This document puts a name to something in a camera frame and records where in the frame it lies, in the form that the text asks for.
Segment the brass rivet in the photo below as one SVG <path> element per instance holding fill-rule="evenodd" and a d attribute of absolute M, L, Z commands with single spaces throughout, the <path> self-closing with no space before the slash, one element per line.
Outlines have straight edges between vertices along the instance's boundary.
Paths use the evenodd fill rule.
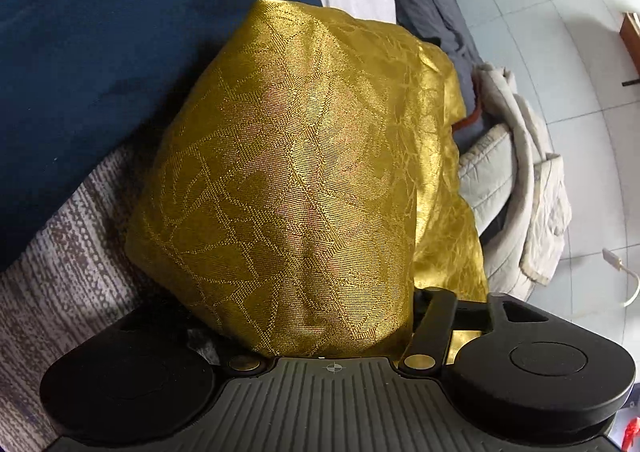
<path fill-rule="evenodd" d="M 229 367 L 236 371 L 253 371 L 260 367 L 260 360 L 255 356 L 238 355 L 229 360 Z"/>
<path fill-rule="evenodd" d="M 429 355 L 411 355 L 404 359 L 404 364 L 416 370 L 431 369 L 436 361 Z"/>

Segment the blue blanket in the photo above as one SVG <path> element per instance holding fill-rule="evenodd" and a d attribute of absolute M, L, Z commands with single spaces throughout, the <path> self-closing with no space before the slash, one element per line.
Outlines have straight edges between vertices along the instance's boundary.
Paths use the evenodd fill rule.
<path fill-rule="evenodd" d="M 179 108 L 254 1 L 0 0 L 0 270 L 110 150 Z"/>

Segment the white cable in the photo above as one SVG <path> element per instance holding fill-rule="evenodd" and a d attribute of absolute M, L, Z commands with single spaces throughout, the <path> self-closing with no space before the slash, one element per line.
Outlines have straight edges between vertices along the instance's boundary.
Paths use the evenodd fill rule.
<path fill-rule="evenodd" d="M 607 311 L 611 311 L 614 309 L 625 308 L 629 306 L 636 298 L 638 298 L 638 294 L 640 294 L 640 276 L 636 272 L 632 272 L 630 269 L 628 269 L 628 267 L 622 264 L 622 260 L 616 254 L 614 254 L 610 250 L 607 250 L 606 248 L 602 249 L 602 257 L 619 272 L 624 271 L 624 272 L 627 272 L 629 275 L 631 275 L 636 280 L 636 291 L 631 297 L 629 297 L 624 302 L 620 302 L 619 304 L 614 304 L 604 308 L 598 308 L 595 310 L 583 311 L 583 312 L 574 314 L 572 315 L 572 320 L 576 318 L 586 317 L 587 315 L 595 315 L 599 313 L 605 313 Z"/>

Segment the gold brocade cloth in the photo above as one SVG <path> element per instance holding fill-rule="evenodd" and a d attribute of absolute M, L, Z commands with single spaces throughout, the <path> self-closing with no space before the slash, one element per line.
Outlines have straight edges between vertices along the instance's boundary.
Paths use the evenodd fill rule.
<path fill-rule="evenodd" d="M 439 48 L 259 0 L 166 132 L 127 253 L 263 355 L 398 357 L 414 282 L 485 300 L 451 137 L 464 114 Z"/>

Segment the gray and white striped fabric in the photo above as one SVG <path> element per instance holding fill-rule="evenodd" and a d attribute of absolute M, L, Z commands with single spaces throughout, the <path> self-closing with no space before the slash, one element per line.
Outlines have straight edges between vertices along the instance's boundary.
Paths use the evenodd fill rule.
<path fill-rule="evenodd" d="M 38 388 L 60 356 L 159 290 L 124 254 L 129 215 L 156 148 L 138 136 L 110 154 L 0 274 L 0 449 L 56 438 Z"/>

